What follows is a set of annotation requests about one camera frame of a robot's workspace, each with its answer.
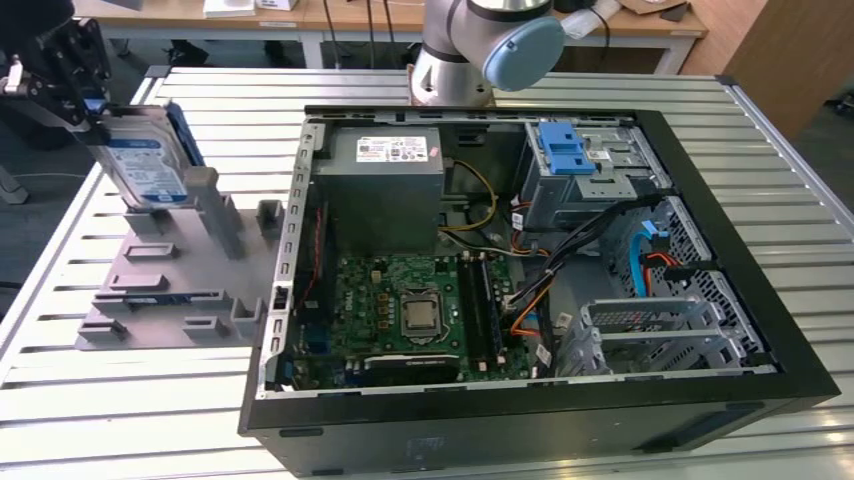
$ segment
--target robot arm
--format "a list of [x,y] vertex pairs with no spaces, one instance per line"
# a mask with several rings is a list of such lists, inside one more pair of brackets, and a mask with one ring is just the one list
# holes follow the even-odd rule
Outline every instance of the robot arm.
[[431,0],[411,77],[415,103],[481,106],[491,86],[530,87],[554,67],[565,33],[551,0]]
[[0,48],[8,75],[0,99],[48,126],[106,140],[96,121],[110,62],[98,22],[75,20],[71,0],[3,0]]

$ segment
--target aluminum slotted table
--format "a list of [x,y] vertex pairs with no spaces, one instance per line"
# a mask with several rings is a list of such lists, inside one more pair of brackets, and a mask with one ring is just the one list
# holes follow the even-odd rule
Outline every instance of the aluminum slotted table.
[[[497,97],[665,113],[842,395],[690,453],[417,477],[854,478],[854,219],[741,89],[710,77],[559,74]],[[407,88],[399,72],[175,68],[146,78],[135,102],[164,98],[184,108],[220,191],[247,208],[287,202],[303,106],[403,104]],[[288,478],[235,433],[248,348],[74,349],[128,231],[123,211],[96,166],[0,324],[0,476]]]

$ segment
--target power supply label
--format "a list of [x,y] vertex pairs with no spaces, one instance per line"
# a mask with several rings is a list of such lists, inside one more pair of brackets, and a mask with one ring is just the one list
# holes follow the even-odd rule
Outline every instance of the power supply label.
[[159,141],[114,139],[108,147],[122,178],[138,198],[156,203],[187,200],[179,174],[164,163],[167,153]]
[[426,162],[427,137],[362,137],[357,162]]

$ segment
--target table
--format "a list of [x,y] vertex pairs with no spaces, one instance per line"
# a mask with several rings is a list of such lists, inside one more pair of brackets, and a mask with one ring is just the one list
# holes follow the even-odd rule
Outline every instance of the table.
[[[407,88],[398,71],[175,68],[146,78],[134,101],[164,98],[186,110],[220,191],[252,208],[262,198],[287,202],[303,106],[405,104]],[[690,453],[455,469],[433,478],[854,476],[854,218],[738,87],[711,77],[554,74],[497,99],[509,107],[663,112],[842,395]],[[248,348],[74,350],[128,231],[123,211],[96,166],[0,324],[0,470],[14,478],[290,478],[235,433]]]
[[[330,0],[333,25],[341,41],[369,40],[366,0]],[[383,4],[374,1],[377,41],[387,41]],[[142,12],[118,7],[100,0],[75,0],[76,15],[102,23],[107,38],[207,39],[207,40],[296,40],[303,44],[307,68],[323,68],[320,44],[331,41],[322,0],[302,0],[290,11],[258,9],[252,17],[208,18],[202,15],[203,0],[146,0]],[[393,0],[390,11],[395,39],[402,43],[421,42],[423,1]],[[621,10],[609,20],[611,47],[657,48],[665,54],[655,68],[658,74],[677,74],[698,38],[707,30],[693,13],[679,23],[657,15],[639,16]],[[573,40],[567,46],[601,47],[605,31]]]

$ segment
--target motherboard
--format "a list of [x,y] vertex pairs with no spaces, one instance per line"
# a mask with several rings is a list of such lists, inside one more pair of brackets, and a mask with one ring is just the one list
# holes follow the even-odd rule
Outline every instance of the motherboard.
[[334,321],[306,327],[298,377],[320,389],[527,378],[526,347],[502,340],[509,293],[503,257],[341,257]]

